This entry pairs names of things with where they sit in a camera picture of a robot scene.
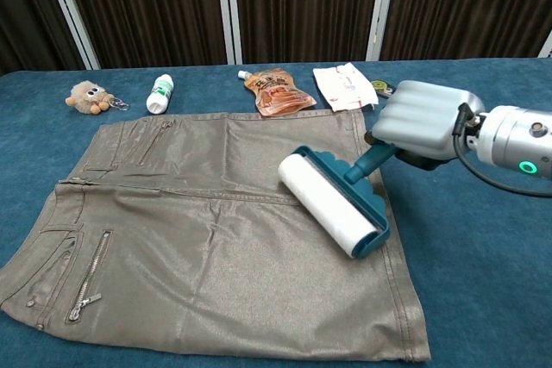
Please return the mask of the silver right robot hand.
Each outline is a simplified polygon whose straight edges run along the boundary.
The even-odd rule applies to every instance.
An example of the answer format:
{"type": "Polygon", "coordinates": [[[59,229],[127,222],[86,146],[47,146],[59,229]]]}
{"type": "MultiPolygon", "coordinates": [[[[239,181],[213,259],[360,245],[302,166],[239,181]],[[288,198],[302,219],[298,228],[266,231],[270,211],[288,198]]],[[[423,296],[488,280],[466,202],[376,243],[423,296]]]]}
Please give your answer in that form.
{"type": "Polygon", "coordinates": [[[485,110],[468,90],[403,80],[367,132],[368,142],[394,146],[397,159],[432,171],[456,158],[452,132],[464,103],[475,114],[485,110]]]}

